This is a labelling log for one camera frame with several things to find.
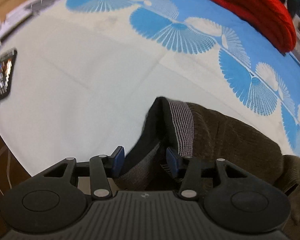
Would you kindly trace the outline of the red folded knit garment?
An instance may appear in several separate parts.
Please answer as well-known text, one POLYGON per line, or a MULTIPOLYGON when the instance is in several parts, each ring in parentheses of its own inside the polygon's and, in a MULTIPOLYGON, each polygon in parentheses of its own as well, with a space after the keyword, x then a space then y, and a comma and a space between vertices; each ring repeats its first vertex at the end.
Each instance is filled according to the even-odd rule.
POLYGON ((295 48, 292 17, 280 0, 211 0, 257 29, 281 53, 295 48))

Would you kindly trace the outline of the blue white patterned bedsheet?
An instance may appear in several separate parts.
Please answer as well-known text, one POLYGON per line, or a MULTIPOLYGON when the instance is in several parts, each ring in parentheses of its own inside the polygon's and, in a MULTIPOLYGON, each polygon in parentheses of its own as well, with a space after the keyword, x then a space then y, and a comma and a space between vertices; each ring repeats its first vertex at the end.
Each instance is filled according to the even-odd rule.
POLYGON ((210 0, 39 0, 0 45, 17 59, 0 135, 30 175, 140 136, 155 98, 239 119, 300 157, 300 66, 210 0))

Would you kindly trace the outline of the black smartphone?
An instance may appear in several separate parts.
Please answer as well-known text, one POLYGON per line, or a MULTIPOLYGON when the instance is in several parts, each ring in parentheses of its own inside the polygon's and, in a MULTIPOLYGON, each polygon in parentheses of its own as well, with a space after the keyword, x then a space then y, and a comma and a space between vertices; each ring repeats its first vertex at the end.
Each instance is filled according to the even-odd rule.
POLYGON ((17 55, 18 51, 16 48, 12 48, 0 55, 0 100, 10 94, 17 55))

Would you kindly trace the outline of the dark brown knit pants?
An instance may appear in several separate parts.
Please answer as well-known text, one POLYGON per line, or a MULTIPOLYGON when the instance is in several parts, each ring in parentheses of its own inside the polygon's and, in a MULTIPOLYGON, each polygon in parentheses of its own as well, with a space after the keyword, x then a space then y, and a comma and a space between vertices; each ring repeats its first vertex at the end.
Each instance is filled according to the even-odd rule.
POLYGON ((284 192, 291 215, 284 233, 300 239, 300 158, 284 155, 277 143, 235 118, 195 103, 158 97, 141 136, 125 157, 115 184, 123 190, 176 190, 166 149, 211 162, 224 158, 284 192))

